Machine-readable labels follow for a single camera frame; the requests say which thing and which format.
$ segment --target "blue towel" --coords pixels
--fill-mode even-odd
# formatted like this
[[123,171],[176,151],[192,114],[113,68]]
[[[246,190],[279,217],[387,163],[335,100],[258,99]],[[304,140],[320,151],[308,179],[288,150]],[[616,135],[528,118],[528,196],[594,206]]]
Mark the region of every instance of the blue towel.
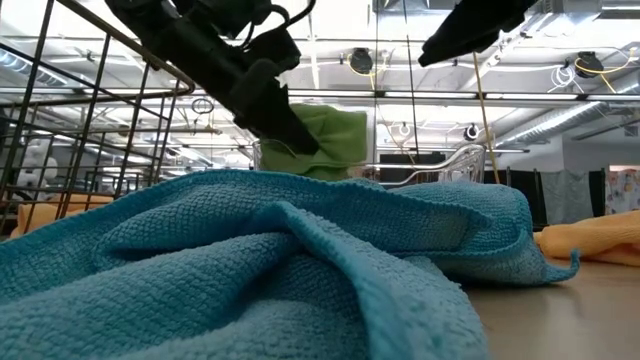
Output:
[[440,269],[577,267],[545,263],[508,188],[203,172],[0,245],[0,358],[487,359]]

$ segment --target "black cable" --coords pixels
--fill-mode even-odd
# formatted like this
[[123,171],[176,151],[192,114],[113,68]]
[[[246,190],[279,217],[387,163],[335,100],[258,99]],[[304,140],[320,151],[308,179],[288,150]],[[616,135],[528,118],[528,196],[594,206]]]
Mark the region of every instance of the black cable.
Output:
[[289,25],[293,24],[291,22],[291,19],[289,18],[289,12],[287,11],[287,9],[283,8],[280,5],[269,5],[268,9],[271,10],[271,12],[280,14],[284,19],[284,22],[282,23],[282,25],[278,26],[278,28],[286,28]]
[[416,158],[420,163],[420,145],[418,144],[418,120],[416,119],[416,96],[413,88],[413,67],[411,61],[411,41],[409,40],[409,20],[407,18],[407,3],[406,0],[402,0],[402,8],[404,12],[404,23],[407,28],[407,55],[409,60],[409,79],[411,80],[411,104],[413,107],[413,136],[416,141]]
[[[261,7],[259,9],[256,9],[256,11],[254,12],[254,16],[262,11],[269,11],[269,14],[274,12],[282,16],[283,22],[276,29],[286,29],[290,25],[289,12],[287,11],[287,9],[283,8],[282,6],[272,4],[269,6]],[[240,45],[241,49],[244,49],[247,46],[249,46],[249,43],[251,42],[251,38],[253,37],[253,32],[255,31],[255,28],[256,28],[255,22],[251,21],[247,38],[244,39],[244,41],[242,42],[242,45]]]
[[249,46],[249,43],[251,42],[251,38],[253,37],[253,31],[256,29],[256,24],[252,21],[251,25],[249,26],[249,33],[247,34],[247,38],[244,39],[244,42],[242,43],[242,45],[240,45],[240,48],[244,49],[247,46]]
[[307,7],[304,10],[302,10],[298,15],[291,18],[291,21],[289,22],[289,26],[297,23],[298,21],[304,19],[305,16],[311,14],[311,11],[315,6],[316,6],[316,0],[309,0]]

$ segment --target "fluorescent light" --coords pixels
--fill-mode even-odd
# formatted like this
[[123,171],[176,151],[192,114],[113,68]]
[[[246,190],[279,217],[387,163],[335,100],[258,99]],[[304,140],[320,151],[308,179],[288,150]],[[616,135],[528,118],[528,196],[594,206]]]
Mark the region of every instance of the fluorescent light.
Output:
[[410,91],[387,91],[385,97],[419,98],[419,99],[473,99],[476,93],[458,92],[413,92]]
[[640,86],[640,84],[633,84],[633,85],[631,85],[629,87],[626,87],[626,88],[618,91],[618,93],[626,93],[627,91],[631,91],[631,90],[637,88],[638,86]]
[[[68,59],[51,59],[49,60],[50,63],[53,64],[70,64],[70,63],[78,63],[78,62],[85,62],[85,61],[89,61],[87,60],[87,58],[84,57],[74,57],[74,58],[68,58]],[[107,64],[114,64],[114,65],[124,65],[124,66],[135,66],[133,64],[131,64],[131,62],[129,61],[124,61],[124,60],[116,60],[116,59],[106,59],[105,63]]]
[[197,161],[203,158],[203,156],[199,152],[191,150],[189,148],[178,149],[178,152],[180,153],[180,155],[186,157],[189,160]]
[[[102,170],[107,173],[119,173],[122,168],[119,167],[104,167]],[[125,169],[125,174],[142,174],[141,169]]]
[[603,6],[602,10],[640,11],[640,6],[638,5]]
[[289,96],[295,97],[369,97],[373,91],[349,91],[349,90],[289,90]]
[[[397,146],[389,146],[389,145],[381,145],[377,147],[378,151],[400,151],[400,150],[413,150],[415,147],[407,146],[403,149],[400,149]],[[454,153],[458,151],[457,148],[447,148],[447,147],[431,147],[431,146],[421,146],[419,148],[422,152],[444,152],[444,153]],[[502,154],[520,154],[520,153],[528,153],[529,149],[495,149],[493,150],[495,153]]]
[[640,94],[638,95],[618,95],[618,94],[589,95],[587,99],[592,101],[610,101],[610,100],[640,101]]
[[[123,155],[118,156],[120,159],[124,159]],[[143,158],[142,156],[129,155],[127,161],[136,163],[136,164],[148,164],[151,161],[149,159]]]
[[168,171],[168,173],[175,176],[187,175],[187,172],[183,170],[172,170],[172,171]]
[[611,166],[609,166],[609,171],[626,171],[626,170],[640,171],[640,166],[636,166],[636,165],[611,165]]
[[495,93],[487,94],[488,100],[575,100],[576,94],[525,94],[525,93]]

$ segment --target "beige table surface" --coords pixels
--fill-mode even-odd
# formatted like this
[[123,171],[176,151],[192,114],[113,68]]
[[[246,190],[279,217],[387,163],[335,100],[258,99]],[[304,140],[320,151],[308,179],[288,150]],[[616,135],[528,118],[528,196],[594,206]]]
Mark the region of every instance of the beige table surface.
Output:
[[582,263],[537,289],[470,289],[496,360],[640,359],[640,268]]

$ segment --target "green towel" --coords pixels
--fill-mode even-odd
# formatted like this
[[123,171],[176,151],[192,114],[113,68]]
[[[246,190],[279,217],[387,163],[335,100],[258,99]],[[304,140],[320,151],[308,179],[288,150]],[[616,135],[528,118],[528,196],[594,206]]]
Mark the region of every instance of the green towel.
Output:
[[367,114],[339,111],[331,106],[291,105],[320,149],[314,155],[292,154],[282,143],[261,140],[260,169],[337,181],[367,158]]

